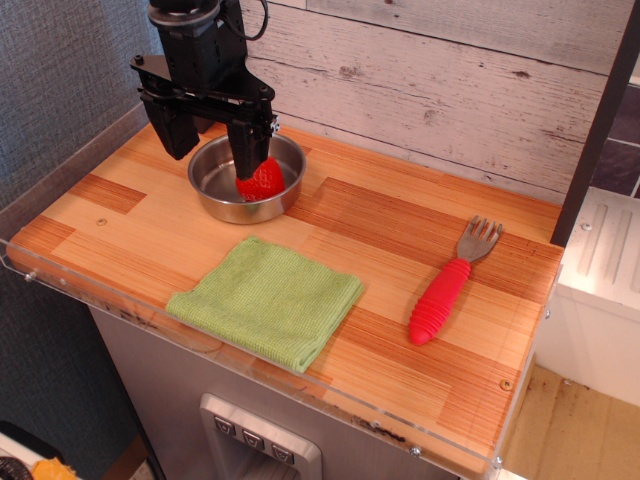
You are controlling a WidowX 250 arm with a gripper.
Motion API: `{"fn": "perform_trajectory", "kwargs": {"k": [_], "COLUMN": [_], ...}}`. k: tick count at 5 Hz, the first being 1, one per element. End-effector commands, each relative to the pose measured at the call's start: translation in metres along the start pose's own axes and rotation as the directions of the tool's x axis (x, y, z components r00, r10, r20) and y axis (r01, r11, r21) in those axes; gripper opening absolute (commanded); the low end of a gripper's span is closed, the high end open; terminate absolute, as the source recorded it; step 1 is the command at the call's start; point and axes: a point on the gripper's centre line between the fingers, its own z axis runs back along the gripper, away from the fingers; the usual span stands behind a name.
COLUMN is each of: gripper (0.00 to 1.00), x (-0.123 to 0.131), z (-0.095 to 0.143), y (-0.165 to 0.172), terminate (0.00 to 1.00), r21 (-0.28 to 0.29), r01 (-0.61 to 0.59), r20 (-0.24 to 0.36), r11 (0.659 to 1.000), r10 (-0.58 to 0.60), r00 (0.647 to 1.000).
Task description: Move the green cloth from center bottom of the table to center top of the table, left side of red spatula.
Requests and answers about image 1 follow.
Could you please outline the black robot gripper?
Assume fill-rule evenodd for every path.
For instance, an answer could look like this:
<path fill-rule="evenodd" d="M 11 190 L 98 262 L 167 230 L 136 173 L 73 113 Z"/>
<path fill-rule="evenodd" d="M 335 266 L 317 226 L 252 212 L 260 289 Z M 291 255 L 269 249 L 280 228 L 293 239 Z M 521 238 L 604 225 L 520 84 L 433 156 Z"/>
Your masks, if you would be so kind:
<path fill-rule="evenodd" d="M 140 98 L 166 152 L 183 159 L 198 143 L 198 118 L 224 124 L 238 179 L 267 159 L 276 131 L 275 91 L 247 68 L 240 14 L 151 14 L 163 53 L 136 55 Z"/>

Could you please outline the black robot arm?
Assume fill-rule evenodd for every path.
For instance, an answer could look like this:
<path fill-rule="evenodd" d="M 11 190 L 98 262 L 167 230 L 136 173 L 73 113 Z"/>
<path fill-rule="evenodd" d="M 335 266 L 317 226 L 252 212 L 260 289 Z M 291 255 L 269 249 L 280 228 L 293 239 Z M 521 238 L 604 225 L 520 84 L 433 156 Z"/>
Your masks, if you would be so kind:
<path fill-rule="evenodd" d="M 236 175 L 251 178 L 267 159 L 279 124 L 275 91 L 247 68 L 247 44 L 237 1 L 152 1 L 147 8 L 163 52 L 136 55 L 131 67 L 149 122 L 176 160 L 199 142 L 197 119 L 227 128 Z"/>

